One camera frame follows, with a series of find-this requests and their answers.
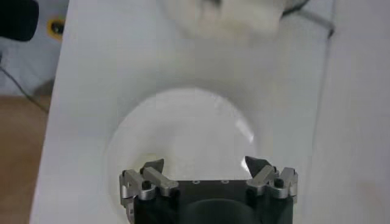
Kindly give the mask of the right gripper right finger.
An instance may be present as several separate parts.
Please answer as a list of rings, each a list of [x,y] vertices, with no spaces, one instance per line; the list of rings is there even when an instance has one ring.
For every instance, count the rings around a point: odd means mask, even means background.
[[[254,191],[256,197],[269,193],[272,198],[291,198],[293,203],[297,203],[299,175],[295,169],[285,167],[279,172],[266,159],[252,156],[245,156],[244,162],[252,177],[246,181],[246,186]]]

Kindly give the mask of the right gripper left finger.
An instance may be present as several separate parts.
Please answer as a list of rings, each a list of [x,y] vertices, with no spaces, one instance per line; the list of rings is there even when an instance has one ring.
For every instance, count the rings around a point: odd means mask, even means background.
[[[179,189],[179,182],[171,180],[162,174],[165,161],[158,159],[148,161],[136,171],[123,170],[119,175],[120,204],[127,215],[135,214],[135,199],[153,200],[157,190],[163,197],[170,197]]]

